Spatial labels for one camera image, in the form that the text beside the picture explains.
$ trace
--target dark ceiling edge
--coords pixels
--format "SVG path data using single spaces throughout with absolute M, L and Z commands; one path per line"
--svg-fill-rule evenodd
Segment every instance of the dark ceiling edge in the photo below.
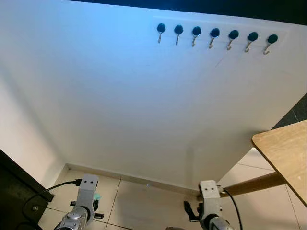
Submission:
M 208 13 L 307 25 L 306 0 L 67 0 L 158 10 Z

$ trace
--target baseboard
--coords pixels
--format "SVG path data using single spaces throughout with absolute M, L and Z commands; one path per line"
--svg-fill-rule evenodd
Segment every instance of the baseboard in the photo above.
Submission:
M 150 185 L 156 188 L 169 190 L 172 192 L 183 193 L 189 196 L 198 196 L 200 194 L 198 190 L 184 188 L 184 187 L 176 186 L 173 184 L 166 184 L 166 183 L 162 183 L 158 181 L 148 180 L 148 179 L 126 175 L 122 173 L 110 172 L 107 170 L 96 169 L 96 168 L 89 168 L 86 166 L 81 166 L 81 165 L 76 165 L 76 164 L 71 164 L 71 163 L 68 163 L 65 166 L 67 166 L 68 169 L 72 169 L 72 170 L 79 170 L 79 171 L 83 171 L 86 173 L 107 176 L 111 178 L 121 179 L 124 181 L 130 181 L 130 182 L 139 183 L 139 184 L 146 184 L 146 185 Z

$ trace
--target cable connector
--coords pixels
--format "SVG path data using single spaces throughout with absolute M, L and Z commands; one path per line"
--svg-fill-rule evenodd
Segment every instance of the cable connector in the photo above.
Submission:
M 75 179 L 72 183 L 76 186 L 80 186 L 82 179 Z
M 219 193 L 226 193 L 221 185 L 217 185 L 217 190 L 219 191 Z

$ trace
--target wooden table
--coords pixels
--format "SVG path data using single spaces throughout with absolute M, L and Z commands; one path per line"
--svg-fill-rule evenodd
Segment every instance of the wooden table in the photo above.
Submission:
M 226 189 L 239 195 L 287 184 L 307 207 L 307 120 L 256 134 L 252 143 L 276 172 Z

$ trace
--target wooden board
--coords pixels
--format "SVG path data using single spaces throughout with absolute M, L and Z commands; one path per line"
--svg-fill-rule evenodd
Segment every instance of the wooden board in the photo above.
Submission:
M 252 142 L 306 206 L 307 120 L 256 134 Z

